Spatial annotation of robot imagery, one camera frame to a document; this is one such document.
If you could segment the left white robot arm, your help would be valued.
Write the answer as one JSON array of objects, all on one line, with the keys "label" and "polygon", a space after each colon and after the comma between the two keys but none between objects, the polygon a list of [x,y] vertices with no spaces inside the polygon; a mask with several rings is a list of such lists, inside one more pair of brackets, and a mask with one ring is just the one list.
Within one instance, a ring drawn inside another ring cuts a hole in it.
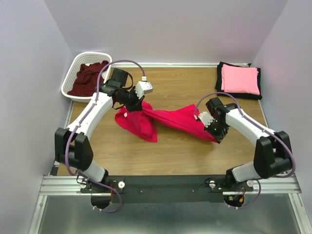
[{"label": "left white robot arm", "polygon": [[129,112],[141,110],[145,95],[153,90],[146,76],[142,76],[136,85],[126,87],[130,77],[124,70],[114,69],[106,82],[100,82],[80,115],[66,128],[58,128],[55,132],[56,162],[74,168],[77,174],[91,182],[98,193],[109,186],[109,173],[93,159],[89,140],[95,127],[115,103],[126,107]]}]

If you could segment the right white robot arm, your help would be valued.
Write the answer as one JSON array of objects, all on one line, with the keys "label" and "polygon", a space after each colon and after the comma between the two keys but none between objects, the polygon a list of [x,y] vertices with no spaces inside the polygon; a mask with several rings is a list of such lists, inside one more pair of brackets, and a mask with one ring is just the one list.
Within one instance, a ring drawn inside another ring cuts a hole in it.
[{"label": "right white robot arm", "polygon": [[218,98],[206,103],[207,111],[198,115],[204,130],[217,143],[234,128],[254,146],[253,161],[231,169],[225,174],[224,185],[230,191],[241,187],[243,182],[254,179],[291,176],[295,171],[289,135],[265,127],[248,116],[237,102],[223,104]]}]

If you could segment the crimson red t shirt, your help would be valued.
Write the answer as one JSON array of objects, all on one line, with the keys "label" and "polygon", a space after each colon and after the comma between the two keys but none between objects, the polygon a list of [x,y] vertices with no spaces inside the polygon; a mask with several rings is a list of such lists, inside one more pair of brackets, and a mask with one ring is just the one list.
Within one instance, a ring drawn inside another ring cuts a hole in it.
[{"label": "crimson red t shirt", "polygon": [[151,104],[144,101],[140,111],[129,112],[122,107],[115,114],[115,122],[121,128],[148,142],[157,142],[158,140],[155,121],[199,139],[216,142],[216,139],[204,130],[204,125],[200,121],[196,121],[194,115],[198,114],[199,110],[195,109],[194,104],[178,110],[167,111],[154,110]]}]

